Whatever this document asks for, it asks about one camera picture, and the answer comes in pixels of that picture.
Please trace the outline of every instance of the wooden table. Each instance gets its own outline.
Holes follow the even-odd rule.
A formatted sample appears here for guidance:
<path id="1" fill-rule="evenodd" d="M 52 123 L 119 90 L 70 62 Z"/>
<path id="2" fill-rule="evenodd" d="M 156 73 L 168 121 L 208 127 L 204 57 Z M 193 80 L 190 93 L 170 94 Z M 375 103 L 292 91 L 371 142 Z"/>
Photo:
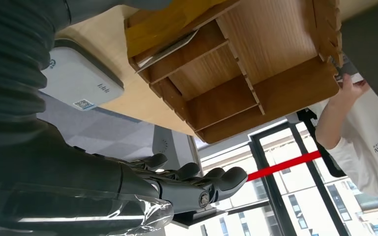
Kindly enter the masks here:
<path id="1" fill-rule="evenodd" d="M 377 3 L 378 0 L 341 0 L 342 19 L 358 14 Z M 128 63 L 123 21 L 135 12 L 136 9 L 117 6 L 99 16 L 68 27 L 60 32 L 58 37 L 70 38 L 79 43 L 110 68 L 124 83 L 124 94 L 103 104 L 103 108 L 194 135 L 194 131 L 153 93 L 148 84 Z M 316 53 L 312 49 L 308 52 L 309 54 Z"/>

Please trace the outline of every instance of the floor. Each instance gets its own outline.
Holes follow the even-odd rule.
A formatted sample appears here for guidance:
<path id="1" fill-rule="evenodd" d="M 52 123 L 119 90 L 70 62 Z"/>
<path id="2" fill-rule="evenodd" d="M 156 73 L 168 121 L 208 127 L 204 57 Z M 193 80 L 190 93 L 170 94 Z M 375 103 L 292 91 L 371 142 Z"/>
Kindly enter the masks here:
<path id="1" fill-rule="evenodd" d="M 79 111 L 41 94 L 47 110 L 38 118 L 54 124 L 71 146 L 124 160 L 150 156 L 154 125 L 102 108 Z"/>

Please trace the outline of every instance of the wooden shelf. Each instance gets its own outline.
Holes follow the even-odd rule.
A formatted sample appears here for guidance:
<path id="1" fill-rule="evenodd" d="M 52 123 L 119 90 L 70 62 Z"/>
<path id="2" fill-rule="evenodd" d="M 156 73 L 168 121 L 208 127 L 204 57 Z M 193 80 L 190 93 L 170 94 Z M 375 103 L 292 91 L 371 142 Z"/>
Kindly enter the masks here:
<path id="1" fill-rule="evenodd" d="M 338 0 L 243 0 L 230 9 L 238 2 L 204 3 L 202 7 L 211 7 L 189 23 L 185 17 L 199 12 L 182 13 L 184 19 L 175 16 L 187 23 L 169 34 L 175 37 L 158 40 L 144 52 L 134 45 L 133 52 L 142 53 L 129 58 L 138 70 L 136 61 L 189 29 L 199 29 L 187 45 L 139 74 L 207 143 L 298 111 L 339 89 L 337 71 L 327 62 L 332 57 L 342 64 Z M 152 16 L 142 11 L 126 26 L 140 25 Z"/>
<path id="2" fill-rule="evenodd" d="M 195 131 L 256 105 L 257 103 L 243 75 L 225 82 L 188 102 Z"/>
<path id="3" fill-rule="evenodd" d="M 312 0 L 243 0 L 217 20 L 256 84 L 318 55 L 313 14 Z"/>
<path id="4" fill-rule="evenodd" d="M 178 71 L 184 65 L 197 60 L 227 44 L 216 21 L 201 27 L 185 46 L 154 63 L 146 70 L 150 83 L 156 83 Z"/>
<path id="5" fill-rule="evenodd" d="M 246 131 L 262 123 L 263 115 L 258 106 L 254 106 L 235 116 L 202 129 L 196 134 L 203 141 L 212 144 L 222 139 L 229 138 L 240 133 L 240 130 Z"/>
<path id="6" fill-rule="evenodd" d="M 228 45 L 188 63 L 169 76 L 170 80 L 189 101 L 241 74 Z"/>
<path id="7" fill-rule="evenodd" d="M 336 73 L 332 64 L 315 57 L 253 85 L 266 113 L 265 122 L 335 95 L 339 89 Z"/>

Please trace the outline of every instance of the gray wall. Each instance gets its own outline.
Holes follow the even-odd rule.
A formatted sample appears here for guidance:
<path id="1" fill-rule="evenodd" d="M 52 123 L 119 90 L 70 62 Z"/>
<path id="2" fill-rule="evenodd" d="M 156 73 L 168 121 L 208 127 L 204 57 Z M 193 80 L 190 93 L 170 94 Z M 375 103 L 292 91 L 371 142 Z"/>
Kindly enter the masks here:
<path id="1" fill-rule="evenodd" d="M 343 51 L 378 95 L 378 6 L 341 26 Z"/>

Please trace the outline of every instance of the white router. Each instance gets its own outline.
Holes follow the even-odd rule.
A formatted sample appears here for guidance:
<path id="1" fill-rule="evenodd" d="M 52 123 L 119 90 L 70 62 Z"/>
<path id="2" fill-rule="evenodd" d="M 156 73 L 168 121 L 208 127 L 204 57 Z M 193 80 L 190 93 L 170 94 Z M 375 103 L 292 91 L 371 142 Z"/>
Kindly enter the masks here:
<path id="1" fill-rule="evenodd" d="M 43 93 L 87 111 L 124 93 L 121 80 L 93 55 L 69 39 L 58 39 L 50 52 Z"/>

